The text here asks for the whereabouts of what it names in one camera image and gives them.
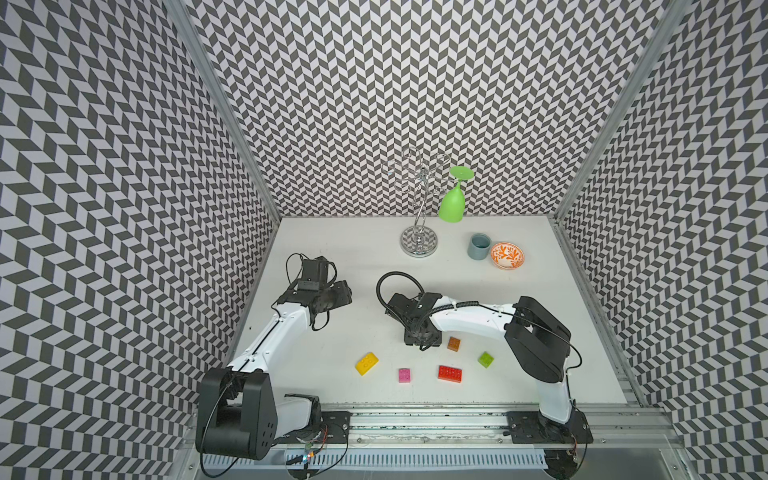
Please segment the yellow long lego brick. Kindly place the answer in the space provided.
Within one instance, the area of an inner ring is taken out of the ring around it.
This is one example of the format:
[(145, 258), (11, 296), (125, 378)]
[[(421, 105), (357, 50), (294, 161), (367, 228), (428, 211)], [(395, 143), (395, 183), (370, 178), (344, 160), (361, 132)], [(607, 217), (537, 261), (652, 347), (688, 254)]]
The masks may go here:
[(355, 364), (355, 370), (360, 376), (365, 376), (378, 362), (378, 357), (373, 352), (368, 352)]

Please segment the green lego brick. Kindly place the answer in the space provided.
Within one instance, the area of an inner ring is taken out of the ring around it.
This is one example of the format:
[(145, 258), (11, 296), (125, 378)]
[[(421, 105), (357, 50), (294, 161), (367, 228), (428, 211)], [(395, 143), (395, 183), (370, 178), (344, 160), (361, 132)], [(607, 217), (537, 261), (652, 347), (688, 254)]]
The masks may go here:
[(478, 362), (484, 368), (489, 368), (494, 362), (495, 358), (488, 352), (483, 352), (478, 358)]

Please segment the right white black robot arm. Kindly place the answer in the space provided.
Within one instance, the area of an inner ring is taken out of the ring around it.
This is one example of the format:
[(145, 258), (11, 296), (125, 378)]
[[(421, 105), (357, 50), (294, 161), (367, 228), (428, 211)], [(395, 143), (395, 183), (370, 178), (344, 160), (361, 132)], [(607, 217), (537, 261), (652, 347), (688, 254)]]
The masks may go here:
[(380, 303), (403, 326), (405, 342), (421, 350), (440, 345), (444, 332), (505, 341), (522, 370), (536, 381), (540, 416), (560, 425), (571, 420), (574, 407), (566, 380), (571, 333), (534, 298), (489, 305), (426, 292), (414, 298), (396, 293)]

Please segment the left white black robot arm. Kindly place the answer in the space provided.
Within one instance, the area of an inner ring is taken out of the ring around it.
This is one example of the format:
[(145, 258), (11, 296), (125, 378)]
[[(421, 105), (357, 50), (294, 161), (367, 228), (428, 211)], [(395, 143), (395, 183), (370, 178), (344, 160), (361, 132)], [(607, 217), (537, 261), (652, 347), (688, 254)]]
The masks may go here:
[(277, 398), (270, 371), (290, 356), (291, 344), (311, 329), (318, 313), (351, 303), (352, 291), (344, 280), (309, 290), (293, 282), (273, 305), (272, 319), (253, 343), (227, 366), (209, 370), (200, 382), (197, 451), (261, 460), (278, 439), (319, 433), (319, 398), (304, 394)]

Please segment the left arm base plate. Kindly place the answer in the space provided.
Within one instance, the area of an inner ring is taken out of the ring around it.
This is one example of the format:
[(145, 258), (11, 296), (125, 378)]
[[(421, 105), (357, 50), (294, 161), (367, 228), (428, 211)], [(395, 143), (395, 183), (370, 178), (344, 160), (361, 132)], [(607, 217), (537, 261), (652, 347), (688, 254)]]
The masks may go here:
[(276, 438), (273, 445), (306, 444), (319, 445), (323, 442), (330, 444), (346, 444), (352, 413), (345, 410), (321, 411), (310, 417), (309, 424), (303, 429), (293, 430), (286, 435)]

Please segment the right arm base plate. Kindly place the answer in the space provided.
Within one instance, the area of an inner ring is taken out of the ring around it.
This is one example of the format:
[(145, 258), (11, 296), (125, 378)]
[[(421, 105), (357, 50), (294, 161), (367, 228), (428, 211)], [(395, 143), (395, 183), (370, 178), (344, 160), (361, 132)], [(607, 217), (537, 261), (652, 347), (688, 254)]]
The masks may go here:
[(594, 442), (586, 415), (578, 409), (570, 419), (560, 424), (535, 411), (509, 411), (506, 413), (506, 433), (515, 444), (585, 445)]

